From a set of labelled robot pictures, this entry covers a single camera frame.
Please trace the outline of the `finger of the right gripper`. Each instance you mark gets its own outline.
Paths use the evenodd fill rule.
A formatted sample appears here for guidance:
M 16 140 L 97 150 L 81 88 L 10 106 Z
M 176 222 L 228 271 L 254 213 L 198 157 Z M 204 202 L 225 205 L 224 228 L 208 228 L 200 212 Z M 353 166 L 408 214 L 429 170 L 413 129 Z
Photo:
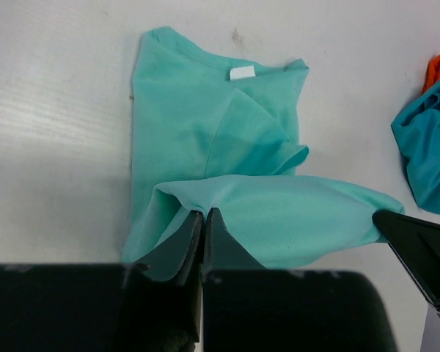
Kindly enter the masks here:
M 426 300 L 440 312 L 440 224 L 389 210 L 376 211 L 373 223 Z

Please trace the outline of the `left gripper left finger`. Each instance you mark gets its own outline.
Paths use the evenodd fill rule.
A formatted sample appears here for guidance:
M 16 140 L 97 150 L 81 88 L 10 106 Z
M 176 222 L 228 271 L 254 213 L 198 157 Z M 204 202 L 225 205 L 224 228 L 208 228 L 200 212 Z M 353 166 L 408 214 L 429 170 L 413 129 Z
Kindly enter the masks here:
M 126 268 L 118 351 L 193 351 L 200 334 L 199 269 L 203 215 Z

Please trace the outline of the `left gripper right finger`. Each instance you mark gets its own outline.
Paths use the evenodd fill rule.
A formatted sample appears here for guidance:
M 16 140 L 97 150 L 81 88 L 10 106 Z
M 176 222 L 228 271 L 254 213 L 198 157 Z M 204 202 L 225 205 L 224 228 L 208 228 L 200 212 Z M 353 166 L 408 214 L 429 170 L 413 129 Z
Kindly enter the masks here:
M 210 210 L 202 264 L 204 351 L 234 351 L 243 331 L 256 326 L 261 308 L 250 292 L 256 269 L 264 266 L 230 234 L 221 211 Z

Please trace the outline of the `teal green t-shirt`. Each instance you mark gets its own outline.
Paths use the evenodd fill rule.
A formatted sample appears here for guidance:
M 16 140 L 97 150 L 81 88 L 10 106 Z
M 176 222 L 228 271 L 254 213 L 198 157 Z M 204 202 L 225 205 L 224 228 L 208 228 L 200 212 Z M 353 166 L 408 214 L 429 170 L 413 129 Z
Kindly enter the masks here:
M 297 175 L 309 149 L 296 105 L 309 72 L 217 56 L 169 27 L 145 32 L 133 72 L 131 231 L 122 260 L 160 246 L 192 211 L 221 211 L 227 230 L 266 268 L 298 268 L 382 240 L 389 195 Z

